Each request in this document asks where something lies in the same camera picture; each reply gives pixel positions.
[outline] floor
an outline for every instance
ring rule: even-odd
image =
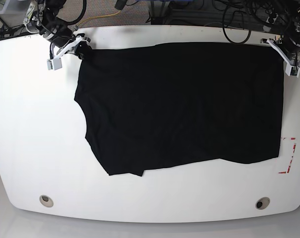
[[[67,0],[58,17],[67,21],[76,19],[82,10],[83,0]],[[88,0],[87,10],[83,17],[101,16],[116,13],[114,8],[116,0]],[[0,17],[10,27],[22,24],[25,14],[2,14]],[[81,27],[114,26],[114,25],[142,25],[149,17],[147,1],[140,1],[132,6],[125,7],[121,13],[114,17],[91,20]]]

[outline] yellow cable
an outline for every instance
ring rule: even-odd
[[[92,16],[92,17],[89,17],[89,18],[87,18],[87,19],[85,19],[85,20],[83,20],[83,21],[80,21],[77,25],[79,26],[79,25],[83,24],[84,22],[87,22],[87,21],[90,21],[90,20],[93,20],[93,19],[97,19],[97,18],[103,18],[103,17],[115,16],[115,15],[119,14],[120,12],[121,12],[121,11],[116,12],[116,13],[114,13],[114,14],[110,14],[110,15],[104,15],[104,16]]]

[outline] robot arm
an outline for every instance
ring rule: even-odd
[[[63,8],[66,0],[33,0],[30,3],[24,25],[28,32],[39,33],[46,40],[51,42],[50,59],[48,60],[48,69],[57,70],[62,68],[61,57],[68,53],[79,57],[79,59],[88,59],[92,48],[87,44],[91,40],[85,37],[85,34],[73,34],[78,28],[68,28],[75,25],[84,16],[87,1],[83,0],[83,9],[80,16],[74,21],[67,22],[57,17],[59,10]],[[54,47],[59,47],[59,51],[54,56]]]
[[[300,55],[300,0],[271,0],[273,8],[266,22],[256,16],[252,6],[254,3],[261,5],[261,0],[249,1],[249,12],[254,19],[266,27],[275,27],[281,32],[280,39],[262,39],[261,42],[269,44],[284,59],[287,63],[286,74],[288,76],[298,77],[300,74],[300,60],[298,60]],[[273,18],[277,16],[283,19],[284,26],[272,24]]]

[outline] table surface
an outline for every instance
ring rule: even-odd
[[[300,207],[248,219],[177,224],[103,222],[24,211],[0,178],[0,238],[300,238]]]
[[[234,41],[247,34],[228,31]],[[221,29],[211,27],[121,26],[80,32],[92,39],[95,49],[226,42]],[[253,32],[248,44],[269,37],[274,36]],[[48,57],[49,42],[40,36],[0,42],[0,176],[15,207],[140,223],[230,220],[299,207],[300,78],[285,77],[279,158],[251,165],[213,160],[145,171],[142,177],[110,177],[85,140],[85,117],[73,100],[81,61],[65,55],[63,69],[48,71]],[[54,206],[44,207],[41,195],[52,198]],[[262,197],[271,203],[257,210],[255,204]]]

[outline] wire bundle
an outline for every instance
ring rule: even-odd
[[[224,5],[224,8],[219,8],[218,6],[216,6],[215,2],[221,3]],[[229,37],[226,34],[225,28],[227,28],[233,21],[235,14],[239,13],[242,16],[242,21],[243,21],[243,29],[244,27],[244,15],[247,15],[248,17],[248,24],[250,25],[250,16],[252,16],[257,22],[259,22],[260,24],[273,28],[273,29],[278,29],[280,30],[282,33],[284,33],[287,28],[290,26],[290,22],[291,21],[285,21],[284,18],[279,15],[279,17],[286,23],[286,25],[277,25],[277,24],[273,24],[273,23],[268,23],[266,21],[261,20],[256,14],[257,11],[259,9],[264,9],[265,12],[268,15],[274,14],[274,9],[273,6],[270,2],[267,1],[261,1],[261,0],[242,0],[242,1],[234,1],[234,0],[212,0],[212,5],[213,7],[218,10],[218,11],[222,11],[223,12],[223,17],[222,17],[222,29],[223,29],[223,33],[226,37],[226,39],[233,44],[244,44],[245,42],[248,41],[248,39],[250,38],[251,35],[251,30],[249,30],[248,35],[246,37],[245,40],[241,41],[241,42],[233,42],[232,40],[229,39]],[[231,8],[235,8],[237,10],[235,10],[232,13],[232,17],[231,20],[228,24],[225,24],[225,16],[228,12],[229,9]]]

